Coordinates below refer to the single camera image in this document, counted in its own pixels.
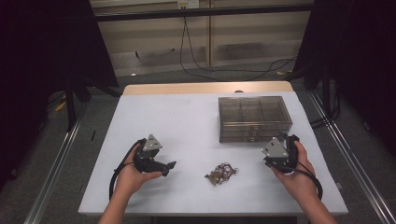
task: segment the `black strap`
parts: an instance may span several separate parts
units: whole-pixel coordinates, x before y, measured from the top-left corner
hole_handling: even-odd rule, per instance
[[[145,143],[145,139],[140,139],[137,142],[134,143],[134,145],[128,150],[128,153],[126,153],[125,157],[123,158],[123,160],[121,161],[120,165],[117,167],[117,169],[114,170],[114,174],[111,177],[110,180],[110,187],[109,187],[109,191],[108,191],[108,199],[111,199],[111,196],[113,196],[113,191],[114,191],[114,184],[116,183],[116,179],[117,176],[120,174],[121,170],[125,167],[125,161],[128,158],[129,154],[132,152],[132,150],[134,149],[134,147],[137,144],[144,144]]]

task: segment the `electrical outlet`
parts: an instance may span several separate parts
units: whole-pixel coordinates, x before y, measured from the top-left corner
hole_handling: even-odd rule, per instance
[[[189,0],[189,8],[199,8],[199,0]]]
[[[187,9],[189,8],[189,1],[188,0],[179,0],[177,1],[178,9]]]

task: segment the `hand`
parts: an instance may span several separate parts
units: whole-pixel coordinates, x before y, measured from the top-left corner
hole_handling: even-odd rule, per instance
[[[134,164],[131,162],[134,162],[134,154],[139,146],[140,144],[137,144],[125,160],[124,164],[126,165],[120,171],[117,178],[117,184],[114,189],[114,194],[121,195],[127,199],[137,192],[146,181],[163,175],[161,172],[142,174],[136,170]]]
[[[306,168],[308,168],[308,170],[312,174],[315,174],[314,167],[307,158],[304,146],[298,141],[295,141],[294,145],[297,146],[298,149],[298,161]],[[296,168],[302,171],[306,171],[300,163],[297,163]],[[308,176],[297,172],[294,172],[292,175],[284,175],[282,172],[274,167],[271,167],[271,169],[273,170],[276,177],[280,180],[280,182],[282,182],[282,184],[285,186],[288,193],[298,203],[309,199],[318,199],[317,187],[315,186],[312,179],[310,179]]]

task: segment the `gray floor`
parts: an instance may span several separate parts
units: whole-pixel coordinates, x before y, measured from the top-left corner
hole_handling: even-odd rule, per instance
[[[276,63],[274,67],[279,67],[282,63]],[[264,70],[267,67],[268,63],[255,63],[227,66],[227,69]],[[280,70],[287,71],[291,68],[292,63]],[[247,80],[261,74],[250,74],[241,71],[215,73],[200,71],[199,69],[192,70],[191,73],[232,81]],[[278,80],[281,78],[282,76],[272,72],[255,80]],[[120,87],[117,90],[120,91],[126,85],[132,83],[207,81],[213,80],[191,76],[184,71],[174,71],[136,77],[119,77]],[[296,90],[308,118],[310,120],[317,119],[318,112],[314,108],[308,93],[304,90],[303,81],[292,81],[292,86]],[[105,139],[106,130],[116,109],[118,99],[105,95],[98,90],[91,91],[93,94],[92,100],[89,102],[88,110],[83,117],[78,135],[67,156],[64,168],[40,223],[96,223],[98,221],[98,217],[80,215],[78,207]],[[359,114],[348,102],[342,100],[341,108],[342,112],[336,123],[363,164],[367,174],[372,178],[386,199],[391,210],[393,212],[396,211],[396,196],[393,193],[396,186],[395,158],[385,150],[382,142],[374,133],[367,132],[364,129],[364,120],[360,118]],[[49,112],[49,119],[44,129],[37,137],[35,145],[30,150],[29,155],[26,155],[19,169],[19,178],[9,181],[0,194],[0,223],[23,223],[26,219],[29,209],[40,191],[64,140],[67,125],[66,119],[65,110],[54,112],[52,108]],[[321,127],[315,129],[315,134],[334,181],[341,183],[343,186],[340,191],[349,209],[349,214],[337,217],[339,223],[381,223],[328,130],[325,127]],[[150,218],[127,217],[125,222],[150,223]],[[219,221],[218,223],[248,223],[248,221],[234,218],[224,219],[224,221]],[[306,223],[306,219],[299,217],[299,223]]]

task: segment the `table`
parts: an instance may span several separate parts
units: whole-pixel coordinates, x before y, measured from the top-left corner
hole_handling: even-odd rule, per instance
[[[281,95],[296,134],[307,148],[334,215],[347,213],[297,95],[287,82],[182,83],[128,86],[120,98],[78,211],[103,213],[108,184],[130,146],[150,133],[163,144],[156,161],[177,161],[167,177],[146,183],[126,213],[154,217],[296,216],[303,211],[264,165],[266,143],[219,143],[220,96]],[[239,173],[213,186],[205,175],[223,162]]]

